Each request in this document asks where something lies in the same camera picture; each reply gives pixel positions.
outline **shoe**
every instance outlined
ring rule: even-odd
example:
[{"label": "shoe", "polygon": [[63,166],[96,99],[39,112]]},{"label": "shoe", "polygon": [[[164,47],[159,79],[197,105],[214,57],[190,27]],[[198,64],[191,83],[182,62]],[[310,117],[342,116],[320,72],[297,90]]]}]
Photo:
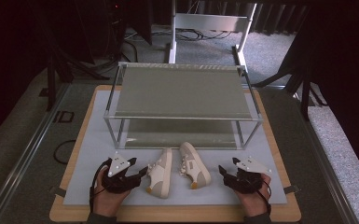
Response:
[{"label": "shoe", "polygon": [[200,189],[211,183],[211,175],[202,163],[199,153],[188,142],[179,147],[182,155],[181,175],[187,175],[192,179],[190,187]]},{"label": "shoe", "polygon": [[173,165],[173,151],[165,148],[159,160],[148,165],[147,175],[150,176],[150,186],[146,192],[159,198],[168,198],[170,190],[171,167]]}]

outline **sleeve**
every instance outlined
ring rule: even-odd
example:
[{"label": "sleeve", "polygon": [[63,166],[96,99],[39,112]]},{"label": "sleeve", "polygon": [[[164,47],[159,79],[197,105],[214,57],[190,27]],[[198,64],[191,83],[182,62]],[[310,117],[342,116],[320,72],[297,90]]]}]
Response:
[{"label": "sleeve", "polygon": [[116,217],[104,217],[95,213],[89,213],[87,224],[116,224]]},{"label": "sleeve", "polygon": [[268,213],[264,213],[255,217],[244,217],[244,224],[270,224],[271,219]]}]

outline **black cable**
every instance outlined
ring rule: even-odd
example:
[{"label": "black cable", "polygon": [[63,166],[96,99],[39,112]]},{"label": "black cable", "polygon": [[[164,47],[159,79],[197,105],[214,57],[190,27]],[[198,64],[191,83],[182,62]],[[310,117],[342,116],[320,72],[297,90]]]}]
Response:
[{"label": "black cable", "polygon": [[130,43],[130,42],[127,41],[127,40],[124,40],[124,43],[130,45],[130,46],[133,48],[133,51],[135,51],[135,52],[134,52],[135,62],[136,62],[136,63],[139,63],[139,61],[138,61],[138,50],[136,49],[135,45],[133,45],[132,43]]},{"label": "black cable", "polygon": [[72,142],[75,142],[76,140],[67,140],[67,141],[64,141],[63,143],[59,144],[55,149],[54,149],[54,153],[53,153],[53,158],[55,161],[57,161],[58,163],[60,164],[68,164],[68,161],[61,161],[58,159],[57,157],[57,152],[58,152],[58,149],[60,149],[63,145],[67,144],[67,143],[72,143]]}]

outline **wooden board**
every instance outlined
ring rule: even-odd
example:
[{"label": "wooden board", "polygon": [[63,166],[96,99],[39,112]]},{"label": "wooden board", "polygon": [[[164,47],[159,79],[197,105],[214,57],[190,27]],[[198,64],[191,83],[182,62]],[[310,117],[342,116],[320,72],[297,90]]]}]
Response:
[{"label": "wooden board", "polygon": [[[111,86],[98,86],[92,96],[89,109],[84,118],[74,150],[66,167],[60,184],[61,189],[68,189],[74,173],[77,156],[89,125],[92,108],[97,91],[110,91]],[[275,161],[283,187],[291,186],[289,177],[284,168],[283,160],[262,104],[260,95],[255,91],[260,112],[263,116],[263,128],[269,142],[272,157]],[[274,222],[296,222],[301,219],[294,193],[287,196],[287,204],[273,204],[271,219]],[[86,221],[90,208],[86,205],[64,205],[63,197],[56,196],[50,210],[50,219],[56,222]],[[239,205],[188,205],[188,206],[121,206],[117,212],[117,221],[122,222],[243,222],[244,213]]]}]

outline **hand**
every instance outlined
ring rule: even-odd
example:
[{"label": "hand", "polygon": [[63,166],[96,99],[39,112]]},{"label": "hand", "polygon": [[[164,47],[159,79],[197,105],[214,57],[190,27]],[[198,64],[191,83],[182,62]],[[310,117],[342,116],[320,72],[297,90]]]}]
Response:
[{"label": "hand", "polygon": [[[269,185],[271,178],[267,175],[261,174],[261,178]],[[263,183],[260,193],[269,200],[269,188],[267,184]],[[267,206],[264,202],[263,198],[257,194],[257,192],[253,194],[242,194],[237,190],[234,190],[240,199],[241,204],[243,205],[243,210],[248,217],[255,217],[264,213],[267,213]]]},{"label": "hand", "polygon": [[116,194],[111,193],[106,189],[104,190],[102,182],[104,171],[106,169],[107,168],[103,168],[97,176],[97,187],[94,189],[94,193],[100,193],[94,196],[93,213],[104,217],[115,217],[121,203],[130,194],[131,191],[127,190],[123,193]]}]

